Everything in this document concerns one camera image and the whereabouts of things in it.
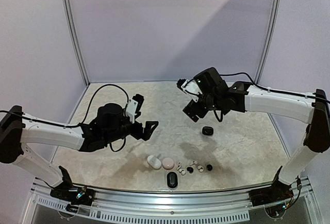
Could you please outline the pink round earbud case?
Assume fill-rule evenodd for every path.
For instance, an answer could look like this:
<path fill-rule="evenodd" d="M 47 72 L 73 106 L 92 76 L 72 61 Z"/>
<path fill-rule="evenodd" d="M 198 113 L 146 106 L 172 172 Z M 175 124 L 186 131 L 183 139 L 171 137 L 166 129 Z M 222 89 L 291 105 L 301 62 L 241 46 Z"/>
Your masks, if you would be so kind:
<path fill-rule="evenodd" d="M 165 170 L 171 170 L 173 169 L 175 166 L 175 161 L 174 159 L 170 158 L 170 157 L 166 157 L 162 160 L 162 167 Z"/>

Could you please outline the black oval earbud case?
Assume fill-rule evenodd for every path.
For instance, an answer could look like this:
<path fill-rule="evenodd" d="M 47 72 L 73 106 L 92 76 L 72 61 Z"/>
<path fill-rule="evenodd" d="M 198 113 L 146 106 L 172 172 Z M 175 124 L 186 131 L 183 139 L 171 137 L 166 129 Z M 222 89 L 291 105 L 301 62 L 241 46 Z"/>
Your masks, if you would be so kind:
<path fill-rule="evenodd" d="M 178 177 L 175 172 L 169 172 L 167 174 L 167 186 L 168 188 L 176 188 L 178 186 Z"/>

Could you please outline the black earbud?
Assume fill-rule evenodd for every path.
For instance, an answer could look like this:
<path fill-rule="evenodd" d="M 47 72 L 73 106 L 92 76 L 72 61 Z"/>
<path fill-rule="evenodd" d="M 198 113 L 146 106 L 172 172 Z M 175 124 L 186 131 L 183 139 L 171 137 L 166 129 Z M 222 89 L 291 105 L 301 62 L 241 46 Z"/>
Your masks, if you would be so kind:
<path fill-rule="evenodd" d="M 213 166 L 211 164 L 208 164 L 206 166 L 206 168 L 207 168 L 208 171 L 212 171 L 213 170 Z"/>
<path fill-rule="evenodd" d="M 187 167 L 187 171 L 188 171 L 190 174 L 192 174 L 194 170 L 193 170 L 192 167 Z"/>

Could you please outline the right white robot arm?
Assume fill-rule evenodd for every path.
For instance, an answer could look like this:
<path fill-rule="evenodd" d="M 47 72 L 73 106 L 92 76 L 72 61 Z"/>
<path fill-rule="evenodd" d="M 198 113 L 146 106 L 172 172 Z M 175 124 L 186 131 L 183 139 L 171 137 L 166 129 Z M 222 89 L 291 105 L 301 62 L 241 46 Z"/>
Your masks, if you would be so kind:
<path fill-rule="evenodd" d="M 253 80 L 237 81 L 228 86 L 216 68 L 208 68 L 192 79 L 179 79 L 177 87 L 191 101 L 183 109 L 194 122 L 213 112 L 222 122 L 230 111 L 260 112 L 301 121 L 307 125 L 302 145 L 279 170 L 267 189 L 270 201 L 278 201 L 287 187 L 313 158 L 329 149 L 329 101 L 323 90 L 299 93 L 262 87 Z"/>

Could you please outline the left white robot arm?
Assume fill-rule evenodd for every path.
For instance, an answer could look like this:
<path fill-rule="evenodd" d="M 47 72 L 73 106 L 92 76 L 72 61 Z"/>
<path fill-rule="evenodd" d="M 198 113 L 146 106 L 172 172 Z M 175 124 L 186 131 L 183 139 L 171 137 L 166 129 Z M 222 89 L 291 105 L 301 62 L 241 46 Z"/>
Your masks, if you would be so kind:
<path fill-rule="evenodd" d="M 126 108 L 108 103 L 97 110 L 88 124 L 65 125 L 38 119 L 14 106 L 1 120 L 1 163 L 13 164 L 42 179 L 65 200 L 73 200 L 77 190 L 68 171 L 50 165 L 28 145 L 38 143 L 65 147 L 79 152 L 94 152 L 112 147 L 117 140 L 131 136 L 147 141 L 158 121 L 137 122 L 140 105 L 131 101 Z"/>

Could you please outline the white oval earbud case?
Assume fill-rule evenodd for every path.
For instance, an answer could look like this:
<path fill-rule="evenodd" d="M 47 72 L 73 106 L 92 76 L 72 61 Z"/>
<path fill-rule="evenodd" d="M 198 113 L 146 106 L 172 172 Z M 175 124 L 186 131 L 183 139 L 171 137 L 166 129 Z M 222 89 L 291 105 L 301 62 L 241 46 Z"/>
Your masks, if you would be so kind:
<path fill-rule="evenodd" d="M 147 157 L 147 163 L 155 170 L 158 170 L 162 167 L 161 161 L 154 155 L 149 155 Z"/>

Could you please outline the white stem earbud right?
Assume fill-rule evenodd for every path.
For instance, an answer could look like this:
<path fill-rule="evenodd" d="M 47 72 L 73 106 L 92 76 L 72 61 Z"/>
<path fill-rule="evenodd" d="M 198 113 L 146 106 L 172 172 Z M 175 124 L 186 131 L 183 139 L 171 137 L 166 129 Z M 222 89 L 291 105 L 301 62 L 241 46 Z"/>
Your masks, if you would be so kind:
<path fill-rule="evenodd" d="M 197 166 L 197 169 L 198 169 L 199 172 L 203 172 L 204 171 L 204 167 L 201 166 L 201 165 L 198 165 Z"/>

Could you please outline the white earbud lower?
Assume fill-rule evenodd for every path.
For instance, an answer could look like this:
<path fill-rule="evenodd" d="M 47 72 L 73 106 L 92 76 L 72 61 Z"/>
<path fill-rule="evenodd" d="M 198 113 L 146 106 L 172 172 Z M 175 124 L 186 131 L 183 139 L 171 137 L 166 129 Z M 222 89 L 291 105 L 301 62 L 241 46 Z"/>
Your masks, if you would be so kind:
<path fill-rule="evenodd" d="M 179 169 L 178 172 L 179 172 L 182 176 L 184 176 L 184 175 L 186 174 L 186 171 L 185 171 L 184 169 Z"/>

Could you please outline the right aluminium frame post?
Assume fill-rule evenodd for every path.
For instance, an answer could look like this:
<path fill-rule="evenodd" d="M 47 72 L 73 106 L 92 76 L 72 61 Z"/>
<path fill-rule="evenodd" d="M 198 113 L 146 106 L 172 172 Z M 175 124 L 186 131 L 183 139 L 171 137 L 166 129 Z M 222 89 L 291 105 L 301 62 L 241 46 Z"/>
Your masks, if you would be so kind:
<path fill-rule="evenodd" d="M 261 81 L 262 73 L 266 65 L 267 56 L 271 47 L 272 37 L 275 30 L 280 1 L 281 0 L 272 0 L 265 42 L 262 47 L 261 57 L 254 78 L 256 83 L 259 83 Z"/>

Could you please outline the aluminium frame post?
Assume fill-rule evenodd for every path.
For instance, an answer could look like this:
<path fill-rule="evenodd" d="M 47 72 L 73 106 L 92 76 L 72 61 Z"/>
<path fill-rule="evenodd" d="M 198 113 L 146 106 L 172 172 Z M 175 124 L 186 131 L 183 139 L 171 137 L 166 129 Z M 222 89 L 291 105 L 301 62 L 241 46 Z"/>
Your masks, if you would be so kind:
<path fill-rule="evenodd" d="M 72 7 L 71 7 L 71 2 L 70 0 L 62 0 L 63 1 L 63 7 L 64 7 L 64 13 L 65 13 L 65 18 L 67 20 L 68 24 L 68 29 L 69 29 L 69 35 L 71 38 L 72 42 L 72 47 L 73 51 L 75 54 L 75 58 L 78 64 L 78 68 L 80 71 L 80 74 L 82 76 L 82 80 L 85 84 L 86 87 L 90 85 L 88 73 L 87 73 L 87 68 L 83 59 L 83 54 L 80 49 L 80 44 L 79 44 L 79 39 L 75 27 L 75 22 L 74 22 L 74 17 L 73 17 L 73 12 L 72 12 Z"/>
<path fill-rule="evenodd" d="M 281 0 L 272 0 L 265 42 L 262 47 L 261 57 L 254 78 L 256 83 L 259 83 L 261 81 L 262 73 L 266 65 L 267 56 L 271 47 L 272 37 L 275 30 L 280 1 Z"/>

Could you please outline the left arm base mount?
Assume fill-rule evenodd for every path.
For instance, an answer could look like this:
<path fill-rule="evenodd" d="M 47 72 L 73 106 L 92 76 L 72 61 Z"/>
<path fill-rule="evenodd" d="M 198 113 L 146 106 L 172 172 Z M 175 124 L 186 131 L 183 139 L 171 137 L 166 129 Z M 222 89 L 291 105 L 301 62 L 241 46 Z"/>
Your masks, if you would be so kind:
<path fill-rule="evenodd" d="M 59 200 L 68 201 L 71 205 L 91 206 L 95 191 L 87 186 L 74 186 L 68 171 L 59 166 L 62 173 L 62 182 L 51 189 L 50 196 Z"/>

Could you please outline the aluminium front rail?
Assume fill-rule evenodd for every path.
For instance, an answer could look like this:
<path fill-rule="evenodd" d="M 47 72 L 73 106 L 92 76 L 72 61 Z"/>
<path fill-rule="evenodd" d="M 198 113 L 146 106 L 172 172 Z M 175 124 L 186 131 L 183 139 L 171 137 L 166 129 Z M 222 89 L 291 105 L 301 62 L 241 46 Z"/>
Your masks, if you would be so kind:
<path fill-rule="evenodd" d="M 50 196 L 50 189 L 39 179 L 31 195 L 23 223 L 322 223 L 308 178 L 294 191 L 291 208 L 269 217 L 265 205 L 253 206 L 252 185 L 221 191 L 180 193 L 129 192 L 95 189 L 91 206 L 78 206 L 68 212 L 67 202 Z"/>

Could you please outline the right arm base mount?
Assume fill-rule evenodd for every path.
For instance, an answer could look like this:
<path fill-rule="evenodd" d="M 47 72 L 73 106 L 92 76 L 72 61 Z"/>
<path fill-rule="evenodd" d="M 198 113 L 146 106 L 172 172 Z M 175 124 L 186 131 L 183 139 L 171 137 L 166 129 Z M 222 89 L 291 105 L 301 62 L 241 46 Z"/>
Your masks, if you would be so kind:
<path fill-rule="evenodd" d="M 301 179 L 299 178 L 299 175 L 295 178 L 299 193 L 294 199 L 294 193 L 291 184 L 286 185 L 279 181 L 279 174 L 281 169 L 282 166 L 276 172 L 270 186 L 249 191 L 249 200 L 251 201 L 252 206 L 265 205 L 290 198 L 289 203 L 287 203 L 284 207 L 286 210 L 296 203 L 301 193 Z"/>

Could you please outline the left aluminium frame post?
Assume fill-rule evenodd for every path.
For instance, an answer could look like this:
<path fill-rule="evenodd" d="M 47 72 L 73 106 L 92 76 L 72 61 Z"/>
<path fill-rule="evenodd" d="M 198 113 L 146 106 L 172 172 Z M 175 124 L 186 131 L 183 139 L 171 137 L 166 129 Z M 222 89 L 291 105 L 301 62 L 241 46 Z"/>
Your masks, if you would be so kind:
<path fill-rule="evenodd" d="M 78 68 L 80 71 L 80 74 L 82 76 L 82 80 L 85 84 L 86 87 L 90 85 L 88 73 L 87 73 L 87 68 L 83 59 L 83 54 L 80 49 L 80 44 L 79 44 L 79 39 L 75 27 L 75 22 L 74 22 L 74 17 L 73 17 L 73 12 L 72 12 L 72 7 L 71 7 L 71 2 L 70 0 L 62 0 L 63 1 L 63 7 L 64 7 L 64 13 L 65 13 L 65 18 L 67 20 L 68 24 L 68 29 L 69 29 L 69 35 L 71 38 L 72 42 L 72 47 L 73 51 L 75 54 L 75 58 L 78 64 Z"/>

